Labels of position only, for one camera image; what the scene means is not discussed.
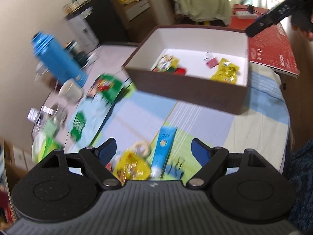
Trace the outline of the blue thermos flask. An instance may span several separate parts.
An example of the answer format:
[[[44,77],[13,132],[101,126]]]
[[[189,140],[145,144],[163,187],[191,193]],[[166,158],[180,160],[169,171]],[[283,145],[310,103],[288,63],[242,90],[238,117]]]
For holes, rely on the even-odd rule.
[[[85,85],[86,73],[53,35],[40,31],[32,37],[31,43],[34,56],[44,63],[60,84],[73,79],[80,87]]]

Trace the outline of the light blue snack bag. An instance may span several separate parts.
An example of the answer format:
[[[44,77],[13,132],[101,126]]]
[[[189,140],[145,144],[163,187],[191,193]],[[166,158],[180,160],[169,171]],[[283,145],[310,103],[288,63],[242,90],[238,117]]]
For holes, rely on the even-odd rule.
[[[91,144],[117,96],[117,93],[95,90],[84,96],[67,125],[70,139],[77,148]]]

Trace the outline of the red snack packet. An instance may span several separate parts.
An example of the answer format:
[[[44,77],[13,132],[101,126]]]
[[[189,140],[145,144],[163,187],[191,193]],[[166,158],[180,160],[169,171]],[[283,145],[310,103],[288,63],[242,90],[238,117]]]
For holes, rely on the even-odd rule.
[[[174,74],[176,75],[186,75],[187,69],[183,67],[177,67],[174,71]]]

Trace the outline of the patterned cup with spoon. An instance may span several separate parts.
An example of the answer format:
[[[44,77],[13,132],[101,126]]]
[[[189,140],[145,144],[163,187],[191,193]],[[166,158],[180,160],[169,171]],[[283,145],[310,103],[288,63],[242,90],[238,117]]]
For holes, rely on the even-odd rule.
[[[42,106],[41,111],[46,115],[47,120],[51,121],[58,127],[62,127],[67,118],[67,110],[59,103],[52,106]]]

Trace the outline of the white mug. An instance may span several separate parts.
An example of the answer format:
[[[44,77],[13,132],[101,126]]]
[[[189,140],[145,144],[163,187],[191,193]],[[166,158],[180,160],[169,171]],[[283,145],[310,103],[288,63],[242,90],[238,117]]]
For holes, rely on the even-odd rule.
[[[68,103],[75,104],[81,100],[83,91],[73,79],[69,79],[62,85],[58,96],[64,98]]]

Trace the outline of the red Motul board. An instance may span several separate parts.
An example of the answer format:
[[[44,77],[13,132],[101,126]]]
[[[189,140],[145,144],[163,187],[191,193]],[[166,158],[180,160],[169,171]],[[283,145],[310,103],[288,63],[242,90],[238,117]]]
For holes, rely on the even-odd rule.
[[[240,19],[236,12],[248,12],[247,5],[235,4],[229,24],[231,29],[245,30],[255,19]],[[257,17],[267,12],[267,9],[254,7]],[[290,45],[290,41],[281,23],[265,29],[257,36],[249,38],[249,61],[270,67],[278,73],[297,77],[300,72]]]

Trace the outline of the white power strip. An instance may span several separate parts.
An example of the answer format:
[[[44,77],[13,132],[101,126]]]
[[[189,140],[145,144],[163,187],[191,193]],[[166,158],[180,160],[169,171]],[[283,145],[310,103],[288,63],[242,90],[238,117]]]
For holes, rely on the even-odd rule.
[[[257,19],[258,15],[249,11],[236,11],[236,17],[239,19]]]

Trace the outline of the blue cream tube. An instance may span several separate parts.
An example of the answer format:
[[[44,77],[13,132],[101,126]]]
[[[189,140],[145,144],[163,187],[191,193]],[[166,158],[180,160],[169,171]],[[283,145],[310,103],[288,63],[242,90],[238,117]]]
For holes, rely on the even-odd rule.
[[[151,164],[152,179],[162,177],[172,145],[174,143],[176,131],[177,131],[176,127],[167,127],[167,126],[161,127]]]

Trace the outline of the yellow chestnut snack pouch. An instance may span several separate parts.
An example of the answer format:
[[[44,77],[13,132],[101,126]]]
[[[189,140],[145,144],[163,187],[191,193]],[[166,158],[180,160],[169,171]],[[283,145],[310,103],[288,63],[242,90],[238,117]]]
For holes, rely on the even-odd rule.
[[[113,175],[122,184],[127,180],[148,180],[151,175],[151,168],[143,158],[127,150],[116,164]]]

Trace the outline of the pink binder clip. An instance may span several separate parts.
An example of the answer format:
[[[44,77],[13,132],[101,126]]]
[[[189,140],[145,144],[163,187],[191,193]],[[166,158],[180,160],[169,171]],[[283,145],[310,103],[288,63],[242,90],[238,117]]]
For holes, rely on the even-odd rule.
[[[206,58],[204,59],[208,68],[212,69],[219,64],[219,60],[213,55],[212,52],[206,53]]]

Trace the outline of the yellow foil snack pouch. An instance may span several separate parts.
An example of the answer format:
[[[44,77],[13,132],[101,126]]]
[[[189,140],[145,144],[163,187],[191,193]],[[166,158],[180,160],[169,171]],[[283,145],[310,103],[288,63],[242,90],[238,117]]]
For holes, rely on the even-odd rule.
[[[238,80],[239,69],[240,68],[234,63],[231,63],[226,58],[222,58],[218,64],[216,73],[211,76],[211,80],[236,84]]]

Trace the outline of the black cabinet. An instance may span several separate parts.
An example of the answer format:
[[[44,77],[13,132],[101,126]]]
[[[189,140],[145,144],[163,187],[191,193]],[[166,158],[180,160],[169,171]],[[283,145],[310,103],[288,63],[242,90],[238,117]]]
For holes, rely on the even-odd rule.
[[[65,17],[75,40],[86,52],[103,43],[126,43],[131,38],[110,0],[89,0]]]

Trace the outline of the plaid tablecloth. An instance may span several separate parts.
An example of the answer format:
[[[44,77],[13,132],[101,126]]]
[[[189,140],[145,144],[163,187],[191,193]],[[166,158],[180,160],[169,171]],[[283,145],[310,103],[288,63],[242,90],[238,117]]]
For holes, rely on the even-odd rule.
[[[290,117],[279,76],[261,65],[250,65],[247,96],[242,113],[233,115],[153,94],[137,91],[133,84],[113,108],[91,145],[109,138],[117,142],[116,156],[139,141],[155,147],[162,126],[176,127],[169,163],[183,171],[187,181],[200,169],[191,142],[222,146],[233,153],[257,150],[273,167],[283,171],[286,161]]]

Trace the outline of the blue binder clip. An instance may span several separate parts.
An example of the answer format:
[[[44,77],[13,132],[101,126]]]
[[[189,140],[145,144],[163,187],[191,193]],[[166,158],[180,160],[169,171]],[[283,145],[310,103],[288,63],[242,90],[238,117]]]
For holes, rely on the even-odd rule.
[[[184,175],[183,164],[185,158],[179,157],[177,160],[172,160],[170,164],[167,164],[165,168],[165,174],[180,180]]]

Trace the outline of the green lip salve card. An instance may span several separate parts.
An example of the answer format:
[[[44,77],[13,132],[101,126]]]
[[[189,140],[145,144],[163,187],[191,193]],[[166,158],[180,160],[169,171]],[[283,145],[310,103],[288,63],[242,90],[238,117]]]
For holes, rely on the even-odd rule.
[[[179,59],[172,55],[163,55],[152,69],[154,72],[174,72],[178,68]]]

